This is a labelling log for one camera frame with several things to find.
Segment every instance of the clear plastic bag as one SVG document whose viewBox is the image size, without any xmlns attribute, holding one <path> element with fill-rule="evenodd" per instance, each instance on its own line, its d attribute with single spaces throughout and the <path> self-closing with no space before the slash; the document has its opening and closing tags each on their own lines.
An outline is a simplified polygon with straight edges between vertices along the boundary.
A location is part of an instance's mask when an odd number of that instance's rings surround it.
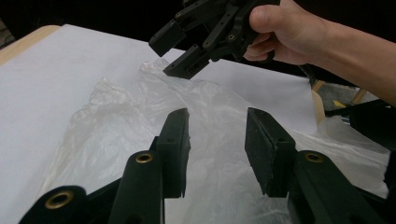
<svg viewBox="0 0 396 224">
<path fill-rule="evenodd" d="M 119 178 L 149 149 L 167 115 L 187 107 L 191 152 L 186 196 L 165 200 L 166 223 L 290 223 L 287 199 L 262 196 L 244 150 L 248 102 L 216 83 L 168 77 L 143 63 L 134 95 L 100 81 L 70 120 L 40 195 L 62 185 L 88 193 Z"/>
</svg>

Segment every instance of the brass insert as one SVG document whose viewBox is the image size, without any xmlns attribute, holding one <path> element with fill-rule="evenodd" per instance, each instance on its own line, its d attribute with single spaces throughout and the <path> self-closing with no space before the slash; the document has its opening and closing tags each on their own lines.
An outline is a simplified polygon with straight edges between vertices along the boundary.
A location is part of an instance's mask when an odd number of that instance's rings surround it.
<svg viewBox="0 0 396 224">
<path fill-rule="evenodd" d="M 305 158 L 312 162 L 323 162 L 323 157 L 316 153 L 306 153 Z"/>
<path fill-rule="evenodd" d="M 52 195 L 46 201 L 46 208 L 57 209 L 70 203 L 74 198 L 74 193 L 71 190 L 63 190 Z"/>
<path fill-rule="evenodd" d="M 149 161 L 152 161 L 152 159 L 153 159 L 153 156 L 150 153 L 143 153 L 136 157 L 136 161 L 138 163 L 147 163 Z"/>
</svg>

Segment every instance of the dark background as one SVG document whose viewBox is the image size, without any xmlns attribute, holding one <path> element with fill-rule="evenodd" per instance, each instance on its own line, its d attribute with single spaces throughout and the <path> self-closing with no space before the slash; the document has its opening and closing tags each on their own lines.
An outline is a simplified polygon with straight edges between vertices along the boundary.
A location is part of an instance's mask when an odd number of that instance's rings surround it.
<svg viewBox="0 0 396 224">
<path fill-rule="evenodd" d="M 393 0 L 296 0 L 314 14 L 396 42 L 396 1 Z M 183 8 L 181 0 L 0 0 L 0 18 L 16 39 L 49 24 L 65 23 L 97 31 L 149 41 Z M 177 47 L 187 49 L 205 37 L 197 29 Z M 298 66 L 271 62 L 251 63 L 283 73 L 304 76 Z M 350 85 L 325 70 L 311 66 L 317 79 Z"/>
</svg>

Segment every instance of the white sheet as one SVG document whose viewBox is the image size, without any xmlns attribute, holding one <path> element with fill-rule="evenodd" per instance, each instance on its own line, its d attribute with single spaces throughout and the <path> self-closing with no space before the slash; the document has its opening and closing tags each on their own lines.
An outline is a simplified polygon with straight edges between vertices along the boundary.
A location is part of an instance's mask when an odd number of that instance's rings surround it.
<svg viewBox="0 0 396 224">
<path fill-rule="evenodd" d="M 172 62 L 180 50 L 165 59 Z M 35 201 L 44 169 L 70 116 L 88 102 L 103 77 L 133 94 L 134 74 L 158 56 L 146 42 L 65 25 L 0 67 L 0 220 L 16 223 Z M 201 78 L 230 87 L 282 125 L 316 129 L 304 78 L 220 61 Z"/>
</svg>

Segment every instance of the hand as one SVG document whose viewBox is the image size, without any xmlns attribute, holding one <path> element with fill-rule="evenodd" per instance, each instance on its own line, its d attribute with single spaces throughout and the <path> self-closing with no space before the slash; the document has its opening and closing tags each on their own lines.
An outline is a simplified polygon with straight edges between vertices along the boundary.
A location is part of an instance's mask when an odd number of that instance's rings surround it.
<svg viewBox="0 0 396 224">
<path fill-rule="evenodd" d="M 259 36 L 247 48 L 245 58 L 263 61 L 275 51 L 274 60 L 305 64 L 315 60 L 315 54 L 325 43 L 326 23 L 294 3 L 281 0 L 280 6 L 253 8 L 250 26 Z"/>
</svg>

